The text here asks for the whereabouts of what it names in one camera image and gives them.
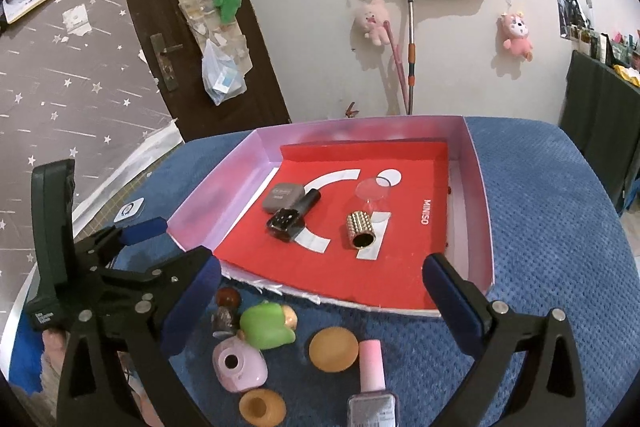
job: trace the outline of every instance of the pink plush toy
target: pink plush toy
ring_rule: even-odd
[[[356,10],[356,22],[364,29],[364,36],[377,46],[389,44],[389,36],[384,26],[385,21],[389,19],[389,12],[383,0],[373,0]]]
[[[513,55],[522,55],[530,62],[533,60],[533,44],[529,41],[529,29],[522,17],[522,12],[502,14],[502,29],[507,37],[502,45]]]

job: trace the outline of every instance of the green toy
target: green toy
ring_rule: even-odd
[[[213,6],[220,8],[220,20],[223,24],[231,24],[236,18],[242,0],[213,0]]]
[[[296,340],[298,317],[290,306],[263,302],[240,317],[238,337],[256,349],[273,349]]]

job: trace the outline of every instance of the gold studded cylinder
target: gold studded cylinder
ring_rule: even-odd
[[[353,248],[358,250],[370,247],[376,240],[369,215],[361,210],[347,216],[347,234]]]

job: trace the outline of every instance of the black perfume bottle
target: black perfume bottle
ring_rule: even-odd
[[[281,208],[267,221],[267,232],[288,243],[305,228],[305,215],[318,203],[320,191],[310,188],[293,206]]]

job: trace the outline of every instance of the blue gripper pad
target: blue gripper pad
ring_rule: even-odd
[[[154,217],[148,221],[124,227],[121,230],[120,243],[128,247],[166,232],[166,220],[163,217]]]
[[[172,357],[182,352],[221,279],[220,261],[211,255],[162,324],[160,351],[164,356]]]
[[[465,290],[475,290],[486,306],[488,303],[480,291],[460,277],[442,254],[428,256],[422,264],[422,282],[431,299],[447,323],[460,351],[477,359],[484,351],[482,338],[490,327],[483,322],[477,307],[471,302],[476,295],[466,295]]]

